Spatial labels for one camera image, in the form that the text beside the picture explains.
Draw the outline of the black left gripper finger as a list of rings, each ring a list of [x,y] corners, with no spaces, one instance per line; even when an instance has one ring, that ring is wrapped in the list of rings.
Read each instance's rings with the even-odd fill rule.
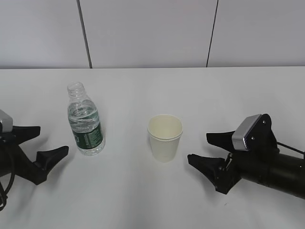
[[[68,146],[62,146],[50,151],[39,151],[36,155],[35,165],[48,175],[68,155],[68,152]]]
[[[15,136],[18,145],[38,137],[40,133],[40,126],[13,126],[12,129],[12,134]]]

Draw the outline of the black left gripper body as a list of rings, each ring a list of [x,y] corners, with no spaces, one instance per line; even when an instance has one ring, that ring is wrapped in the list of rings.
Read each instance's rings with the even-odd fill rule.
[[[47,180],[47,170],[43,152],[38,151],[36,160],[30,161],[17,144],[12,134],[0,136],[0,175],[11,173],[39,185]]]

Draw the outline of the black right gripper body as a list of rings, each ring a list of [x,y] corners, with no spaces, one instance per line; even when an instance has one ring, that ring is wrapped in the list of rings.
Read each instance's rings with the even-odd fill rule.
[[[215,177],[215,190],[227,194],[241,179],[265,185],[271,163],[279,152],[277,147],[263,147],[249,152],[230,153],[223,170]]]

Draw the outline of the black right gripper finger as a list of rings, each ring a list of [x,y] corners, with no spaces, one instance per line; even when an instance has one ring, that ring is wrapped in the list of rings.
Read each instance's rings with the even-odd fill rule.
[[[187,159],[189,165],[201,172],[215,188],[228,188],[221,175],[222,170],[227,164],[224,158],[212,158],[189,154]]]
[[[207,142],[213,146],[222,148],[230,153],[234,153],[235,149],[233,146],[232,135],[234,131],[225,133],[207,133]]]

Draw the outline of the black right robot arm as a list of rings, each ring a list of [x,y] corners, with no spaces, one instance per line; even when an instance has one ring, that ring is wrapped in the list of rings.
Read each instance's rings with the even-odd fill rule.
[[[290,195],[305,197],[305,160],[281,154],[270,133],[264,146],[256,151],[237,151],[233,132],[207,133],[207,142],[229,152],[226,159],[189,154],[189,165],[200,171],[222,194],[245,179]]]

